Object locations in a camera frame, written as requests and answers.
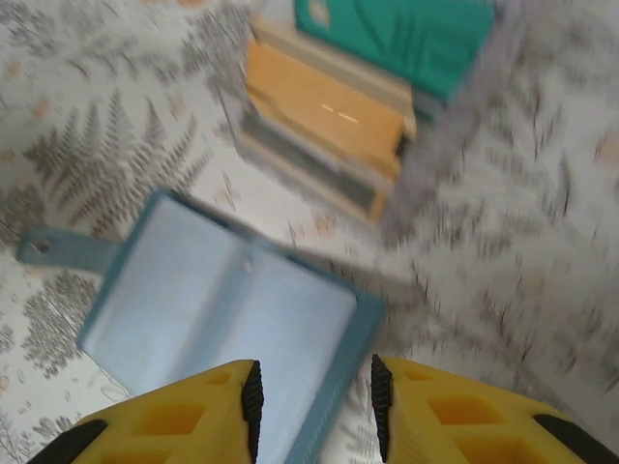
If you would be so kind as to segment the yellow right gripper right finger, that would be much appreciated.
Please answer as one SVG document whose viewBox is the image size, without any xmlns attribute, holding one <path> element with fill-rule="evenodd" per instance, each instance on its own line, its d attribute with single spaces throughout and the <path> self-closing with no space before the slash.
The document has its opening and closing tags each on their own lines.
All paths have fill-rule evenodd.
<svg viewBox="0 0 619 464">
<path fill-rule="evenodd" d="M 409 360 L 374 355 L 371 404 L 385 463 L 615 463 L 551 406 Z"/>
</svg>

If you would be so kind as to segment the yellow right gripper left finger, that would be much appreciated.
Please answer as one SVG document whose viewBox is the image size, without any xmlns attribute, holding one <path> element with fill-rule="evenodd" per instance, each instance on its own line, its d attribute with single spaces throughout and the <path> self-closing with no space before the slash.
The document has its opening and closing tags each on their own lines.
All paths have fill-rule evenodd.
<svg viewBox="0 0 619 464">
<path fill-rule="evenodd" d="M 39 463 L 254 463 L 260 363 L 228 362 L 100 410 L 61 433 Z"/>
</svg>

